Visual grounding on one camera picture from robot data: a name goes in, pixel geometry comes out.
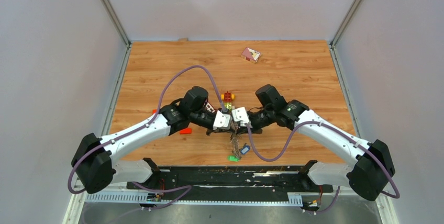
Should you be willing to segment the green key tag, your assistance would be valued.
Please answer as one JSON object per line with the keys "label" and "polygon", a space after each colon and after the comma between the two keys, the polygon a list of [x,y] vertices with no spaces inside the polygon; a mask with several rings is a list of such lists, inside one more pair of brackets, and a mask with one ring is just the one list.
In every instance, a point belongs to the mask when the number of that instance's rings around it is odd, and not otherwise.
{"label": "green key tag", "polygon": [[237,157],[237,156],[235,156],[235,155],[229,155],[229,156],[228,156],[228,160],[229,160],[230,162],[239,162],[239,161],[240,161],[240,157]]}

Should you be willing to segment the blue key tag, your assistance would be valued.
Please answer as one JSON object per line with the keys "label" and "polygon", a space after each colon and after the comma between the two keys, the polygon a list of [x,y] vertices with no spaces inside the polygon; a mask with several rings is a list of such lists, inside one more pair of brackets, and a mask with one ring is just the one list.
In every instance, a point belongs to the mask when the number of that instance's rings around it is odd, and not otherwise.
{"label": "blue key tag", "polygon": [[250,146],[249,145],[244,145],[241,149],[240,149],[240,153],[242,155],[245,155],[246,153],[248,153],[250,151]]}

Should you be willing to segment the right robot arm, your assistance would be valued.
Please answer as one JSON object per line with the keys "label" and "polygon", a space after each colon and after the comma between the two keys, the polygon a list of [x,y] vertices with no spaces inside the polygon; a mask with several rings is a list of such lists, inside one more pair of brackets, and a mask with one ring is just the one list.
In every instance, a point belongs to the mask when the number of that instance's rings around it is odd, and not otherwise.
{"label": "right robot arm", "polygon": [[293,135],[300,133],[323,145],[344,164],[328,164],[314,161],[305,166],[299,176],[300,187],[313,191],[319,185],[336,185],[351,188],[362,198],[375,201],[380,194],[400,198],[393,181],[395,167],[389,147],[383,141],[373,142],[356,137],[323,119],[314,110],[298,100],[286,101],[277,89],[267,84],[256,91],[262,108],[255,113],[243,107],[232,111],[234,121],[240,123],[240,131],[252,138],[253,131],[273,123],[291,131],[286,143],[277,155],[287,149]]}

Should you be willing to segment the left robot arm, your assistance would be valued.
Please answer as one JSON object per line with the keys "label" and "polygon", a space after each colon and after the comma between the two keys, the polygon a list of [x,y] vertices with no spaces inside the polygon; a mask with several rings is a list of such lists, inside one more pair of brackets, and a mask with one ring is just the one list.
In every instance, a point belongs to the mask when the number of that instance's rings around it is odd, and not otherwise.
{"label": "left robot arm", "polygon": [[120,132],[98,137],[85,135],[71,161],[83,190],[89,194],[100,192],[110,184],[120,182],[142,183],[148,189],[160,184],[160,174],[146,160],[123,161],[133,150],[154,140],[173,135],[195,124],[209,131],[229,131],[232,115],[227,108],[213,113],[206,110],[208,92],[194,86],[184,97],[167,104],[148,119]]}

